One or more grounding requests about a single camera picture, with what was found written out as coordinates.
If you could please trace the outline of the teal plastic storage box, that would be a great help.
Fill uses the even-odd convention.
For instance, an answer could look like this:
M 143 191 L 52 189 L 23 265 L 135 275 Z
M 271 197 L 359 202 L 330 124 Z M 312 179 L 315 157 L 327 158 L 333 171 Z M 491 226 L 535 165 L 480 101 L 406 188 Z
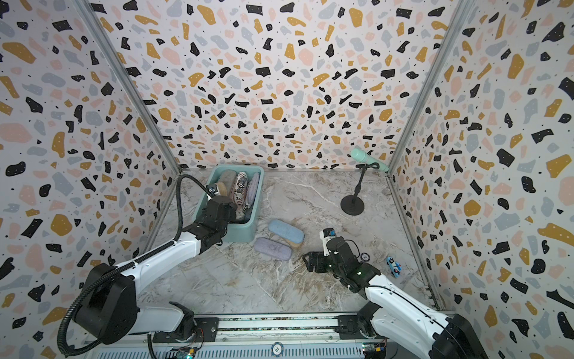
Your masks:
M 207 188 L 212 192 L 210 194 L 204 194 L 195 210 L 194 219 L 200 214 L 201 210 L 206 206 L 206 203 L 211 200 L 216 195 L 214 184 L 218 182 L 221 173 L 225 170 L 234 170 L 237 173 L 244 171 L 248 175 L 249 181 L 256 172 L 259 172 L 260 180 L 259 187 L 257 191 L 257 196 L 254 205 L 250 209 L 245 209 L 245 205 L 242 209 L 236 210 L 236 220 L 228 224 L 227 235 L 224 236 L 223 242 L 251 242 L 256 237 L 257 222 L 260 212 L 260 202 L 262 197 L 262 186 L 265 178 L 263 168 L 259 166 L 245 166 L 245 165 L 221 165 L 212 171 L 209 179 Z

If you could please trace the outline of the newspaper flag case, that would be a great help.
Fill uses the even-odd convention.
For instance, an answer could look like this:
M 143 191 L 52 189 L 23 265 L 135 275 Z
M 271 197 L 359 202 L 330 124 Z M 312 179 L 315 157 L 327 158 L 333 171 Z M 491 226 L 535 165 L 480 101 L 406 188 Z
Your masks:
M 249 179 L 247 173 L 244 171 L 237 173 L 233 190 L 231 192 L 231 198 L 237 206 L 237 209 L 242 209 L 244 207 L 248 184 Z

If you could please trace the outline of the grey felt case front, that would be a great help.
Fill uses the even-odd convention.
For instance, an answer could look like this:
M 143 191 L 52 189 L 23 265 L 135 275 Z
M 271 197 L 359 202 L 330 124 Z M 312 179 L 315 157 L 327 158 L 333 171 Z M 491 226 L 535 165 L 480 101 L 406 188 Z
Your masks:
M 232 194 L 234 185 L 236 183 L 236 178 L 237 178 L 237 172 L 236 171 L 225 170 L 221 173 L 221 176 L 218 179 L 218 182 L 222 182 L 226 185 L 227 190 L 228 190 L 227 197 L 229 197 Z

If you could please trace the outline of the purple felt case diagonal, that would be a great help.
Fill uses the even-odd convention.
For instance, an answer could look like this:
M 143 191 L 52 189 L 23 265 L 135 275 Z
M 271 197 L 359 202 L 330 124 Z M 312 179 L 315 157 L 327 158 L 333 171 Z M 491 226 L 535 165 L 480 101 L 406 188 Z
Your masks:
M 250 209 L 254 205 L 259 187 L 259 180 L 259 172 L 256 172 L 248 183 L 248 190 L 246 192 L 246 198 L 244 202 L 245 209 Z

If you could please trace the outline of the purple felt case horizontal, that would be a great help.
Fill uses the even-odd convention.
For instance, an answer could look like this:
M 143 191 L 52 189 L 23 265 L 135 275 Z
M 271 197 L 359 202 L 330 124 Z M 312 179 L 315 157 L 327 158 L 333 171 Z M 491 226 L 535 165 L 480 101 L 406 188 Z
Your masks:
M 254 250 L 282 261 L 287 261 L 292 256 L 292 249 L 288 245 L 262 237 L 255 241 Z

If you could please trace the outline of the light blue felt case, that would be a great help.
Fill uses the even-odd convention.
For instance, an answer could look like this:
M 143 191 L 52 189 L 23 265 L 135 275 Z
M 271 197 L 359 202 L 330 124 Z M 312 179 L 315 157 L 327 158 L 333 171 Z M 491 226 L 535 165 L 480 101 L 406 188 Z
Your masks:
M 293 227 L 291 224 L 287 224 L 284 221 L 275 219 L 271 221 L 268 225 L 268 229 L 275 235 L 278 235 L 282 239 L 289 239 L 293 242 L 303 242 L 304 233 L 297 227 Z

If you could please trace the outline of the tan felt case front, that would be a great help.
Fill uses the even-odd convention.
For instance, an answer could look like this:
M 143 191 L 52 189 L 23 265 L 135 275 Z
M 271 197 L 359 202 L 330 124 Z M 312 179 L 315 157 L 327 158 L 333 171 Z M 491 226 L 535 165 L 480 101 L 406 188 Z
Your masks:
M 214 184 L 214 187 L 215 187 L 216 195 L 220 195 L 220 196 L 227 196 L 228 195 L 228 190 L 227 190 L 227 187 L 224 183 L 216 182 Z

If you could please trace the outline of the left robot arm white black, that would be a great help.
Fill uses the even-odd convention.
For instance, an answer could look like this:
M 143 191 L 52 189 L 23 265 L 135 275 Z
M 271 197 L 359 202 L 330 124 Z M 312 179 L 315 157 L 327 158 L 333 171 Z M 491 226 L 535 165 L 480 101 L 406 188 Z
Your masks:
M 189 340 L 195 334 L 193 311 L 177 302 L 141 307 L 138 296 L 180 263 L 221 245 L 228 224 L 236 219 L 236 210 L 229 197 L 216 196 L 193 224 L 182 229 L 179 239 L 118 267 L 97 266 L 88 275 L 71 319 L 103 344 L 145 332 L 164 332 L 177 341 Z

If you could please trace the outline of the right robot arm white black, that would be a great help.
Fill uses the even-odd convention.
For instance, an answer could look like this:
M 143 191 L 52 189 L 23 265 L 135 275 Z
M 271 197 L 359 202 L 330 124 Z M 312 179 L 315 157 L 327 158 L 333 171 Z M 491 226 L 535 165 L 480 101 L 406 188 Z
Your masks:
M 302 260 L 308 272 L 330 274 L 366 304 L 337 332 L 391 340 L 418 358 L 486 358 L 472 325 L 459 314 L 436 311 L 398 288 L 381 270 L 354 254 L 331 229 L 321 232 L 322 251 Z

